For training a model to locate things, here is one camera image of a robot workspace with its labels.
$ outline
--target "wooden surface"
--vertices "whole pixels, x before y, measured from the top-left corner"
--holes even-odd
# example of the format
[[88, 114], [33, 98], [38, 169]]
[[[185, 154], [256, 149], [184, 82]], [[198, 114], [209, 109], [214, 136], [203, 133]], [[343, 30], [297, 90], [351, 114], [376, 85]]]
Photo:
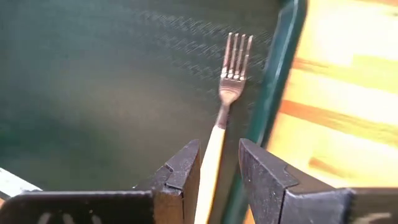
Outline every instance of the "wooden surface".
[[398, 186], [397, 52], [396, 0], [310, 0], [267, 149], [334, 187]]

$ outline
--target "fork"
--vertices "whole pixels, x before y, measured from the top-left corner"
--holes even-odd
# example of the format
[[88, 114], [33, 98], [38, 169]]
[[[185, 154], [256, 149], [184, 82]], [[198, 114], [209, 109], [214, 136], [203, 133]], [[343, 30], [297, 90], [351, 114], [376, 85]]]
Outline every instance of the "fork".
[[246, 69], [253, 36], [249, 36], [246, 42], [246, 34], [243, 34], [240, 38], [239, 50], [237, 52], [238, 39], [239, 34], [228, 34], [219, 87], [221, 107], [200, 167], [200, 184], [195, 224], [208, 223], [220, 168], [229, 107], [231, 103], [239, 98], [246, 82]]

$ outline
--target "fork handle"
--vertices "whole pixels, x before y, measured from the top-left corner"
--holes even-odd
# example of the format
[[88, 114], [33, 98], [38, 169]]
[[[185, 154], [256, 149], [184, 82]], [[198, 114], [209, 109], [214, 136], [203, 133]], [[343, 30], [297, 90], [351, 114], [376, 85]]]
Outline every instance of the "fork handle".
[[225, 128], [213, 127], [200, 167], [200, 183], [195, 224], [207, 224], [217, 185]]

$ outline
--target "black plastic object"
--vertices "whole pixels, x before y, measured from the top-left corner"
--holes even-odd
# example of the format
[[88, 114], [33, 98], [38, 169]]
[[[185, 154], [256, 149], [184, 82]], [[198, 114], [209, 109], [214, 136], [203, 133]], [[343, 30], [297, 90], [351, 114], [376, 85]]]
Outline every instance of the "black plastic object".
[[193, 223], [200, 180], [199, 153], [199, 141], [191, 141], [132, 190], [17, 195], [0, 209], [0, 223]]
[[398, 223], [398, 189], [335, 189], [248, 139], [239, 164], [256, 223]]
[[277, 0], [0, 1], [1, 166], [49, 190], [137, 184], [185, 139], [207, 142], [226, 37], [254, 35], [227, 127], [219, 223], [281, 9]]
[[[271, 135], [307, 13], [307, 0], [281, 0], [279, 3], [281, 10], [278, 25], [246, 133], [246, 138], [262, 147], [266, 147]], [[224, 212], [224, 224], [242, 223], [248, 209], [238, 166], [235, 171], [228, 206]]]

